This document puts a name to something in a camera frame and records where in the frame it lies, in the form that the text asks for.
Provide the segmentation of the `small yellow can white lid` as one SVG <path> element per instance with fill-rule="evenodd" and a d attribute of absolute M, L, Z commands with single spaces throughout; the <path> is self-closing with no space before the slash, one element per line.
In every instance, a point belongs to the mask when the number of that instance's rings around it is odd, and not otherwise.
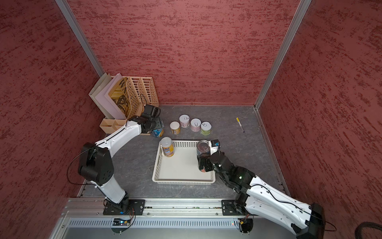
<path fill-rule="evenodd" d="M 173 121 L 170 123 L 170 129 L 172 134 L 179 134 L 180 133 L 180 123 L 177 121 Z"/>

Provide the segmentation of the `white perforated plastic basket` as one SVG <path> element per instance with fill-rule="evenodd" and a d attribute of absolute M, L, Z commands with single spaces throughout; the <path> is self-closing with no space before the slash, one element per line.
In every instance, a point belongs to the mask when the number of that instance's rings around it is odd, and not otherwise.
<path fill-rule="evenodd" d="M 152 181 L 164 185 L 212 185 L 214 171 L 201 172 L 197 160 L 197 140 L 173 140 L 174 155 L 166 157 L 158 145 Z"/>

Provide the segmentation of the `yellow labelled tall can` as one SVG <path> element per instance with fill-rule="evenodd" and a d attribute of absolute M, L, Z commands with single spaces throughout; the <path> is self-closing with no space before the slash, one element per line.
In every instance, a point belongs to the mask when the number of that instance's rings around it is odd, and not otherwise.
<path fill-rule="evenodd" d="M 173 141 L 169 137 L 164 137 L 161 141 L 161 147 L 163 154 L 166 157 L 172 157 L 174 155 L 174 146 L 173 146 Z"/>

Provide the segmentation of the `small pink can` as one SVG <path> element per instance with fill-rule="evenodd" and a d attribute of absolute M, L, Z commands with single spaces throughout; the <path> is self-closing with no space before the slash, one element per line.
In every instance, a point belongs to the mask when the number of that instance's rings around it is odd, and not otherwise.
<path fill-rule="evenodd" d="M 200 131 L 201 130 L 201 124 L 202 124 L 202 122 L 200 119 L 196 119 L 196 118 L 192 119 L 190 122 L 191 130 L 193 132 Z"/>
<path fill-rule="evenodd" d="M 188 115 L 181 115 L 179 117 L 180 127 L 186 128 L 190 125 L 190 117 Z"/>

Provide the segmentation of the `small green can white lid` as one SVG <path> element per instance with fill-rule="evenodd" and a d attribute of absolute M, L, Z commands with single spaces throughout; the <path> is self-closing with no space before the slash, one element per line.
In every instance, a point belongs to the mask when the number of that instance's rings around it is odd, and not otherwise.
<path fill-rule="evenodd" d="M 201 124 L 201 134 L 203 135 L 209 135 L 211 133 L 211 130 L 212 130 L 212 125 L 210 124 L 210 122 L 202 122 Z"/>

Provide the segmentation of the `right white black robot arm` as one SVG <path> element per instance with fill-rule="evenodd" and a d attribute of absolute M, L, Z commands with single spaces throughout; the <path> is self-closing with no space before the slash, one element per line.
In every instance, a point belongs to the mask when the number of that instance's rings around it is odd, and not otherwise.
<path fill-rule="evenodd" d="M 235 166 L 223 152 L 197 157 L 200 170 L 214 171 L 224 184 L 238 194 L 234 208 L 240 215 L 257 215 L 272 221 L 298 239 L 322 239 L 326 220 L 317 203 L 300 202 L 267 184 L 250 170 Z"/>

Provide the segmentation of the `beige plastic file organizer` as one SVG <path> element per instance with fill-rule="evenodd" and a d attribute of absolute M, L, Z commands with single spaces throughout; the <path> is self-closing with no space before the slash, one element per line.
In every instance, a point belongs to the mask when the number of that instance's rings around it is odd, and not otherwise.
<path fill-rule="evenodd" d="M 126 87 L 128 92 L 131 110 L 126 119 L 107 119 L 104 117 L 99 127 L 106 133 L 111 134 L 119 129 L 127 119 L 133 116 L 140 116 L 146 104 L 159 106 L 154 81 L 152 77 L 127 77 Z"/>

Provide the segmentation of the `brown patterned magazine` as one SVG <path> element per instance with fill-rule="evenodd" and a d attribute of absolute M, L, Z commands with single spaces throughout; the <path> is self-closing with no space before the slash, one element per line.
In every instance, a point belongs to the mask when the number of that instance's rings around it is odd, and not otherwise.
<path fill-rule="evenodd" d="M 127 117 L 131 110 L 131 104 L 126 87 L 127 77 L 118 80 L 109 90 L 108 96 L 116 104 L 119 110 Z"/>

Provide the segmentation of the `yellow white marker pen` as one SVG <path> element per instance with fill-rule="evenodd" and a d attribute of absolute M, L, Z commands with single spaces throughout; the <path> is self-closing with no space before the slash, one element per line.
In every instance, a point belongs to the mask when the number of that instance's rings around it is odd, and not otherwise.
<path fill-rule="evenodd" d="M 242 132 L 245 133 L 245 129 L 244 129 L 244 127 L 243 127 L 243 125 L 242 125 L 240 119 L 239 119 L 239 118 L 236 118 L 236 120 L 237 120 L 237 122 L 238 122 L 238 124 L 239 124 L 239 126 L 240 126 L 240 128 L 241 128 L 241 130 L 242 130 Z"/>

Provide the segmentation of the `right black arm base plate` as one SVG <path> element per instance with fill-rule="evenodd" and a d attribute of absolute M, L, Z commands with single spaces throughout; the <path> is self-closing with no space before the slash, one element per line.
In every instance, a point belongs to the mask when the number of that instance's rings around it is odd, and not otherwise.
<path fill-rule="evenodd" d="M 246 216 L 248 214 L 245 209 L 237 208 L 234 200 L 222 200 L 221 208 L 224 216 Z"/>

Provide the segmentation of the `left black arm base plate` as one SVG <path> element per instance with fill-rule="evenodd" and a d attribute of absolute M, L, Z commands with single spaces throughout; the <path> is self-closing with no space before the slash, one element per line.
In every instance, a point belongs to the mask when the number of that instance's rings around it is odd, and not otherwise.
<path fill-rule="evenodd" d="M 115 204 L 108 200 L 105 201 L 103 215 L 105 216 L 142 216 L 146 201 L 143 199 L 129 199 Z"/>

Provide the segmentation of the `aluminium front rail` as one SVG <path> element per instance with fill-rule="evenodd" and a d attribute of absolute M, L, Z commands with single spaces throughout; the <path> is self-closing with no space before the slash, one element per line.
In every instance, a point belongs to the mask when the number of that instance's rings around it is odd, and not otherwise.
<path fill-rule="evenodd" d="M 212 198 L 146 198 L 145 208 L 139 218 L 222 218 L 221 201 Z M 82 197 L 70 198 L 61 213 L 66 217 L 118 217 L 105 216 L 104 198 Z"/>

